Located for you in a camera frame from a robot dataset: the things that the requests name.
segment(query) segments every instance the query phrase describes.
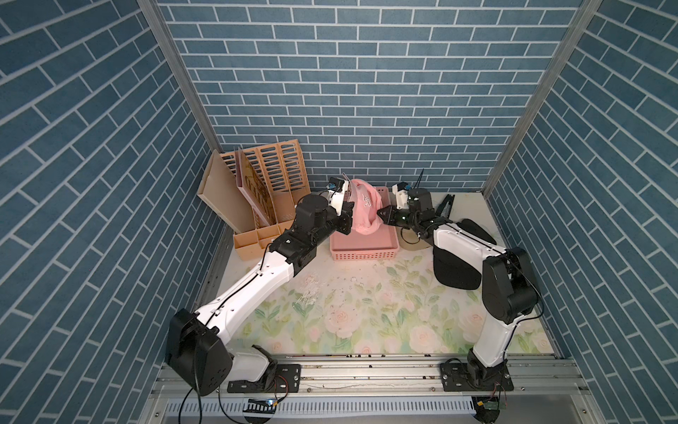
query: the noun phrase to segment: pink basket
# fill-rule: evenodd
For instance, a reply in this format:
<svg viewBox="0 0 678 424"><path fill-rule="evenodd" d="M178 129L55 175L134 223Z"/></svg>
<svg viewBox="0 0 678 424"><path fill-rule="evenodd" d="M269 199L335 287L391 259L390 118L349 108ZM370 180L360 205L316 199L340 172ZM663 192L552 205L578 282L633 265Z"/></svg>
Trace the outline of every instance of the pink basket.
<svg viewBox="0 0 678 424"><path fill-rule="evenodd" d="M384 206L390 205L388 189L376 187L382 196ZM335 261L356 261L359 259L384 259L395 257L400 250L396 228L381 225L370 235L352 232L349 235L338 232L330 236L330 252Z"/></svg>

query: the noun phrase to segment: pink towel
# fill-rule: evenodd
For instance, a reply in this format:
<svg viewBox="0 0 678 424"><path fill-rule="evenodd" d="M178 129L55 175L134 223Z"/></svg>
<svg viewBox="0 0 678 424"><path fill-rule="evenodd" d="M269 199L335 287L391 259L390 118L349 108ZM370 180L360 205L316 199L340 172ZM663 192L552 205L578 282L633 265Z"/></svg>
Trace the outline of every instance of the pink towel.
<svg viewBox="0 0 678 424"><path fill-rule="evenodd" d="M355 202L351 229L364 235L377 231L383 223L377 216L377 211L382 208L381 195L377 190L365 181L353 179L349 201Z"/></svg>

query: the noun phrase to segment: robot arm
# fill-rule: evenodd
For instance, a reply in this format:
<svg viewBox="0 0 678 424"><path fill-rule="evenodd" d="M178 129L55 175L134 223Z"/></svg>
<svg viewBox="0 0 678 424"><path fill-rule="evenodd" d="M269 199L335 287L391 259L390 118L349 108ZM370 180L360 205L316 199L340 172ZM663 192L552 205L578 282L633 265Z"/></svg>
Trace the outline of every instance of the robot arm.
<svg viewBox="0 0 678 424"><path fill-rule="evenodd" d="M474 387L489 387L504 374L506 349L519 322L537 304L540 294L530 257L521 248L506 249L478 224L458 223L436 215L426 189L394 186L407 204L378 211L388 225L412 229L433 246L433 271L446 286L475 290L483 284L487 317L480 338L468 353L468 377Z"/></svg>
<svg viewBox="0 0 678 424"><path fill-rule="evenodd" d="M169 323L165 361L200 396L224 380L270 387L275 361L263 349L226 350L226 343L254 309L315 258L318 244L334 231L351 232L353 203L344 201L348 182L330 180L328 199L310 194L296 207L292 227L275 239L249 273L212 302L190 313L179 310Z"/></svg>

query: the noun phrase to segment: table surface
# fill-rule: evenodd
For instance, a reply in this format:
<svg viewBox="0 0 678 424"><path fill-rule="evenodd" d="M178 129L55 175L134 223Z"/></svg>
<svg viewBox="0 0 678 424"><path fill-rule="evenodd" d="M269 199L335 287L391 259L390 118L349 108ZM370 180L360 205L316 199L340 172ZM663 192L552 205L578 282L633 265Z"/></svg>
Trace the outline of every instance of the table surface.
<svg viewBox="0 0 678 424"><path fill-rule="evenodd" d="M501 234L480 193L455 194L451 219L471 218L500 245ZM432 193L437 205L445 193ZM233 250L219 293L258 260ZM326 240L290 282L251 314L229 347L261 345L271 353L460 353L477 341L486 310L481 289L459 290L433 276L433 249L400 249L393 259L334 261ZM551 354L539 320L518 326L509 353Z"/></svg>

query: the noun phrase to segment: brick wall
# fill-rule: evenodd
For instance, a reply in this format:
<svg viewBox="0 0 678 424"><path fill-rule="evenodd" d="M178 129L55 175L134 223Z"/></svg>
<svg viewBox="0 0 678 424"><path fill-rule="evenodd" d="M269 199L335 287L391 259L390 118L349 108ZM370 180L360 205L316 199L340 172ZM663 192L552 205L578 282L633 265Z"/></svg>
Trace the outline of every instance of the brick wall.
<svg viewBox="0 0 678 424"><path fill-rule="evenodd" d="M580 0L160 0L224 149L479 190Z"/></svg>
<svg viewBox="0 0 678 424"><path fill-rule="evenodd" d="M677 24L604 0L490 198L608 422L678 412Z"/></svg>
<svg viewBox="0 0 678 424"><path fill-rule="evenodd" d="M135 0L0 2L0 423L127 423L224 228Z"/></svg>

